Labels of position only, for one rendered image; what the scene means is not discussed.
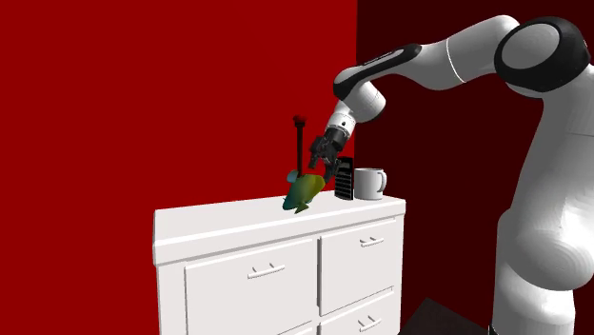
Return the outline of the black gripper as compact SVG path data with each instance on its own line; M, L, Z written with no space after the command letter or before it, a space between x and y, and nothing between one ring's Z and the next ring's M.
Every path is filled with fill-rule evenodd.
M343 150L347 135L339 128L327 128L322 136L317 136L309 148L310 160L308 167L315 169L319 159L324 160L324 180L329 183L340 166L338 154Z

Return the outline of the green yellow fish toy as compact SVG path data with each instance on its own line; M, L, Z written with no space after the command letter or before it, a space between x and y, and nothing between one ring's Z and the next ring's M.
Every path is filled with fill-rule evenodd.
M308 209L308 203L325 187L324 178L316 174L301 175L291 183L289 192L284 198L283 210L295 208L295 214Z

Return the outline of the white mug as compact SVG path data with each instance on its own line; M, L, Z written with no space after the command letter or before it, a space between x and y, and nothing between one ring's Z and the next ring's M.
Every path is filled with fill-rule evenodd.
M384 197L386 173L381 168L358 167L354 170L354 197L376 201Z

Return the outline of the white chest of drawers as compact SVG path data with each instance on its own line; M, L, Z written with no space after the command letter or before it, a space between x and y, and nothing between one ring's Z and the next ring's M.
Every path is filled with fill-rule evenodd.
M405 201L282 203L155 211L160 335L399 335Z

